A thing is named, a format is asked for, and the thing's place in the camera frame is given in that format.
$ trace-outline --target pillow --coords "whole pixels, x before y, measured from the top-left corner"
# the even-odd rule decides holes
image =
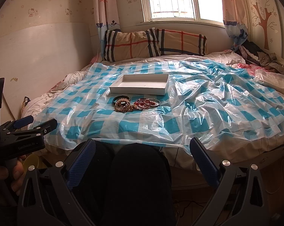
[[[155,28],[131,33],[106,31],[104,36],[104,60],[116,62],[132,58],[161,56],[154,32]]]
[[[155,32],[161,55],[208,54],[207,38],[204,35],[164,29],[156,29]]]

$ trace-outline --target pile of jewelry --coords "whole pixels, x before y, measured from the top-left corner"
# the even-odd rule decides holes
[[[160,106],[160,101],[155,98],[140,98],[131,105],[130,98],[128,96],[118,96],[113,99],[113,105],[116,112],[131,112],[134,109],[144,111],[150,108],[156,108]]]

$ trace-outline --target pink curtain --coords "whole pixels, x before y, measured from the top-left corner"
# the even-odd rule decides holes
[[[229,37],[234,39],[234,48],[248,37],[247,1],[222,0],[224,26]]]
[[[105,32],[107,30],[120,31],[116,0],[94,0],[94,16],[103,58]]]

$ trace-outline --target hand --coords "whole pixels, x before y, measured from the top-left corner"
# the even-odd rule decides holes
[[[24,180],[24,168],[21,160],[25,158],[26,158],[25,155],[19,157],[16,166],[12,170],[14,181],[11,183],[11,189],[16,193],[16,195],[20,195],[21,187]],[[8,169],[6,167],[0,166],[0,180],[4,180],[8,178],[8,176],[9,176]],[[1,206],[7,205],[4,197],[1,194],[0,194],[0,205]]]

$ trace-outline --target yellow container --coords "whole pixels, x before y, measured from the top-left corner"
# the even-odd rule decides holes
[[[25,174],[28,171],[29,166],[31,165],[35,166],[35,168],[37,169],[47,168],[47,166],[43,163],[42,157],[35,154],[31,154],[25,159],[23,163]]]

